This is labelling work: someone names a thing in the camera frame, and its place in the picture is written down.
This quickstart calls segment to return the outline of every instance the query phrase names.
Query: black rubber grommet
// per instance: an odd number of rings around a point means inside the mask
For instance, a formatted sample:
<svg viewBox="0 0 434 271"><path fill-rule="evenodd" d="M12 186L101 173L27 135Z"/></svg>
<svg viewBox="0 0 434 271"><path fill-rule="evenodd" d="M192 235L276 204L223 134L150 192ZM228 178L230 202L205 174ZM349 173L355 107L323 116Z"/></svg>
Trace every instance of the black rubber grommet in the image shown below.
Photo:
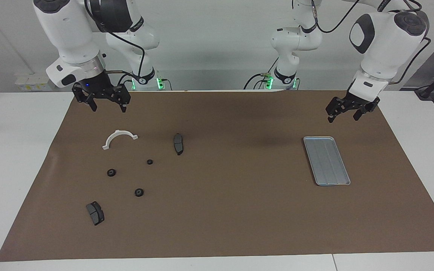
<svg viewBox="0 0 434 271"><path fill-rule="evenodd" d="M110 168L107 171L107 175L108 175L108 177L113 177L114 175L117 175L117 171L115 169L113 169L113 168Z"/></svg>
<svg viewBox="0 0 434 271"><path fill-rule="evenodd" d="M143 189L141 189L141 188L136 189L136 190L135 190L135 196L136 196L136 197L141 197L141 196L143 196Z"/></svg>

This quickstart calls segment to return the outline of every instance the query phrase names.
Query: white plastic clip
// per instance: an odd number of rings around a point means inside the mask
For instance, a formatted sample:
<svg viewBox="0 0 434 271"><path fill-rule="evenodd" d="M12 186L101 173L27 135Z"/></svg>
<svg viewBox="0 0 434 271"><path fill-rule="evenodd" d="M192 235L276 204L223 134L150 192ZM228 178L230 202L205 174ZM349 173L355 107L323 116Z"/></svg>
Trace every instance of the white plastic clip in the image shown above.
<svg viewBox="0 0 434 271"><path fill-rule="evenodd" d="M107 144L105 146L103 146L103 149L110 149L110 142L112 142L112 140L115 137L122 136L122 135L131 136L133 138L133 140L138 139L138 135L136 135L136 134L132 134L131 132L128 132L128 131L116 130L113 134L111 134L108 137Z"/></svg>

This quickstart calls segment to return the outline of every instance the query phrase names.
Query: brown paper mat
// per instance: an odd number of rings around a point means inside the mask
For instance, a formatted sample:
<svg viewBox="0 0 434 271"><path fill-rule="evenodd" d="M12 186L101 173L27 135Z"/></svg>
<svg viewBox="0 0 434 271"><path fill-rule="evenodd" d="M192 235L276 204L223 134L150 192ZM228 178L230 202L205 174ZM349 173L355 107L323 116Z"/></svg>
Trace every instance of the brown paper mat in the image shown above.
<svg viewBox="0 0 434 271"><path fill-rule="evenodd" d="M342 95L134 93L125 114L73 102L0 261L434 251L434 203L381 112L327 122ZM104 151L117 129L140 138ZM336 139L350 186L315 184L303 137L317 135Z"/></svg>

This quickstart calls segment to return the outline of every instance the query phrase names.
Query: metal tray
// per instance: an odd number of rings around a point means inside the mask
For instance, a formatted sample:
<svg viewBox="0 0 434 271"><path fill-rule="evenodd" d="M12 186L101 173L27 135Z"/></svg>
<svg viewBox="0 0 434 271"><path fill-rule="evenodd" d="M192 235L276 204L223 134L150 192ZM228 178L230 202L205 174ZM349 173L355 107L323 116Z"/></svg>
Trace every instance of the metal tray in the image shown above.
<svg viewBox="0 0 434 271"><path fill-rule="evenodd" d="M304 145L316 184L319 186L350 185L348 172L332 137L305 137Z"/></svg>

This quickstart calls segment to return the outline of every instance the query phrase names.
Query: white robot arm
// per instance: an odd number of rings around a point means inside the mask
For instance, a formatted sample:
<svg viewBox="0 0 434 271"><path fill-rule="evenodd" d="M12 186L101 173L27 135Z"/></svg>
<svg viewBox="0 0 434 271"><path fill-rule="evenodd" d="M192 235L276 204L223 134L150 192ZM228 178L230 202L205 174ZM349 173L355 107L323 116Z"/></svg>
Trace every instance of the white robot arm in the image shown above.
<svg viewBox="0 0 434 271"><path fill-rule="evenodd" d="M386 8L379 5L379 1L366 0L364 3L378 10ZM329 122L348 110L357 110L355 120L372 112L379 103L378 94L390 84L398 69L412 57L421 42L427 39L429 22L424 12L409 10L403 0L383 3L393 4L392 9L364 14L351 29L350 41L364 55L364 59L345 98L334 97L327 106Z"/></svg>
<svg viewBox="0 0 434 271"><path fill-rule="evenodd" d="M277 67L274 69L273 89L289 89L295 82L299 66L296 51L316 50L322 42L322 33L316 27L313 14L321 5L321 0L295 0L293 17L299 27L283 27L272 35L271 44L279 54Z"/></svg>
<svg viewBox="0 0 434 271"><path fill-rule="evenodd" d="M356 3L356 0L343 1ZM299 27L284 27L273 34L272 46L279 53L279 60L272 88L292 88L299 64L296 51L315 50L321 44L317 18L321 2L294 0L293 16ZM407 0L360 0L359 3L372 6L377 12L362 15L351 29L350 41L364 59L346 97L335 97L326 108L330 122L348 110L357 110L355 120L373 111L379 102L377 95L420 46L429 27L426 14L412 9Z"/></svg>
<svg viewBox="0 0 434 271"><path fill-rule="evenodd" d="M158 46L159 39L144 23L135 0L33 0L33 4L41 26L59 53L46 72L58 87L74 84L72 90L79 102L96 111L93 99L105 98L118 103L123 112L130 102L124 84L113 86L110 82L103 57L92 40L94 23L107 32L108 44L130 62L133 74L128 75L136 79L136 89L161 88L150 58L144 55L144 50ZM86 13L94 22L87 19Z"/></svg>

